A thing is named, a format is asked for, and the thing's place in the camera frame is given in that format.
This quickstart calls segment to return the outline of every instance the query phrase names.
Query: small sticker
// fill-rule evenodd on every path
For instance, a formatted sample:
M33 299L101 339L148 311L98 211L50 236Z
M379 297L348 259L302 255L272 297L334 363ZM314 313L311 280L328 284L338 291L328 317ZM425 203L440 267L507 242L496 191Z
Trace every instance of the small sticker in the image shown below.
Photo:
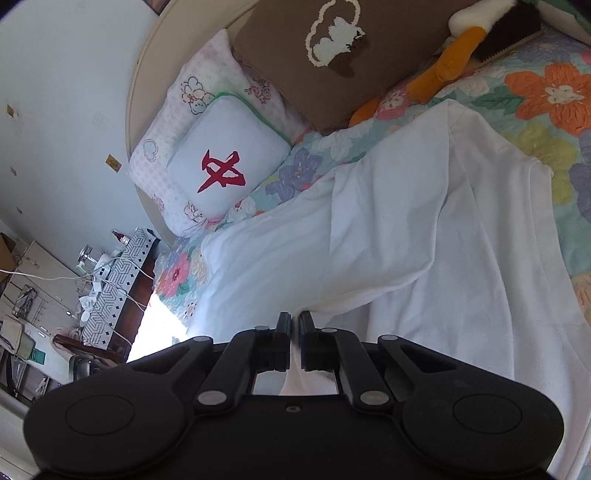
M115 171L121 169L121 163L113 155L109 155L105 163Z

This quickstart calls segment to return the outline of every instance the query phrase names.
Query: black plastic mount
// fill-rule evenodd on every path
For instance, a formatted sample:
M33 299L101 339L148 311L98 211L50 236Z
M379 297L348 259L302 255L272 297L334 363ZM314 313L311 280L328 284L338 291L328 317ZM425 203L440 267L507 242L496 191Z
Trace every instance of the black plastic mount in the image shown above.
M304 312L302 367L339 395L252 395L289 368L291 327L195 337L45 395L24 424L38 479L550 478L547 397L393 335L362 343Z

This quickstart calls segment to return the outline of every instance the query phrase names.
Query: white sheet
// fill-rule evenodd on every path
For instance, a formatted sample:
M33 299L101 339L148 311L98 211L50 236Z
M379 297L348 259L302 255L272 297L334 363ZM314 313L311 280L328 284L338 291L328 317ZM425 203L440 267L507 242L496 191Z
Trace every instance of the white sheet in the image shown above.
M566 425L550 472L579 473L591 330L560 256L550 169L476 112L430 109L202 254L211 275L189 335L222 342L282 310L330 318L370 303L368 339L396 333L547 394ZM284 391L311 388L322 393L289 372Z

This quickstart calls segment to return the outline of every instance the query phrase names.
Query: orange flower pattern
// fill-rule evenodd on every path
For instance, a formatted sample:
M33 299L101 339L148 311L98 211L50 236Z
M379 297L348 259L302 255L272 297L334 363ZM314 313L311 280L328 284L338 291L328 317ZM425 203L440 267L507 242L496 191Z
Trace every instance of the orange flower pattern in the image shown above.
M554 63L544 76L534 72L510 73L505 83L516 95L525 98L515 116L531 120L550 114L555 127L578 137L591 128L591 74L581 75L570 63Z

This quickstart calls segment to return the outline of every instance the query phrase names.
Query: sunlight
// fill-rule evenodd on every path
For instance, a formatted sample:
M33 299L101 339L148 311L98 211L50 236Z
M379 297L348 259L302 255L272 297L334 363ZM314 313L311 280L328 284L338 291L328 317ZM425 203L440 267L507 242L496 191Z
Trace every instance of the sunlight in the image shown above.
M187 327L152 293L127 361L159 352L187 338Z

